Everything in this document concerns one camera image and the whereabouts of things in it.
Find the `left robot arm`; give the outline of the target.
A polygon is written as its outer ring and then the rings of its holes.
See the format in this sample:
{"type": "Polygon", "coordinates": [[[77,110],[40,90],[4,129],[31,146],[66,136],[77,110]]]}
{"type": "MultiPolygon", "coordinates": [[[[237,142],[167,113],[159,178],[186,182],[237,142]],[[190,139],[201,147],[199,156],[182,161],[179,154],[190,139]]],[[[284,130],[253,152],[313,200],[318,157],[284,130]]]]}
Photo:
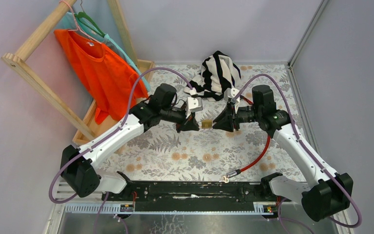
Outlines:
{"type": "Polygon", "coordinates": [[[184,104],[177,108],[172,101],[176,89],[169,84],[161,84],[148,99],[130,108],[109,130],[94,140],[76,148],[67,146],[61,157],[60,175],[78,197],[87,197],[93,192],[110,192],[119,200],[131,196],[131,186],[120,173],[99,170],[113,153],[130,140],[142,135],[161,121],[176,125],[176,131],[198,131],[195,114],[203,109],[202,100],[195,90],[184,104]]]}

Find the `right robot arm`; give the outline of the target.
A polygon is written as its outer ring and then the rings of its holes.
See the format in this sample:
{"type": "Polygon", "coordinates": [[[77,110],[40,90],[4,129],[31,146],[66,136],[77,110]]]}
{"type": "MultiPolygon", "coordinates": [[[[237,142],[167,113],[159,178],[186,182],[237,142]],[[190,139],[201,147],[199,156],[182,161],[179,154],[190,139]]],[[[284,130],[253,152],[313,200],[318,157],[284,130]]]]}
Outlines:
{"type": "Polygon", "coordinates": [[[277,109],[274,93],[268,85],[252,88],[253,104],[241,107],[239,90],[228,88],[224,93],[226,107],[213,121],[213,128],[234,132],[242,123],[257,122],[298,166],[306,183],[290,180],[281,173],[261,179],[260,194],[271,201],[277,196],[300,204],[313,221],[333,216],[350,207],[353,179],[340,174],[327,164],[305,141],[285,110],[277,109]]]}

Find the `brass padlock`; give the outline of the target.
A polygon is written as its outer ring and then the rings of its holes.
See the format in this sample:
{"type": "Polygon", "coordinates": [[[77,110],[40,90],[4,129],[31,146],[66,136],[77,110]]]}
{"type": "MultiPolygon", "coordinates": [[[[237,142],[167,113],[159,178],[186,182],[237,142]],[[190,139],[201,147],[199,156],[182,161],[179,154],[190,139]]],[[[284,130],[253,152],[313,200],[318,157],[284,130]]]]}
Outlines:
{"type": "Polygon", "coordinates": [[[201,128],[202,129],[211,129],[213,126],[213,120],[211,119],[203,119],[201,121],[201,128]]]}

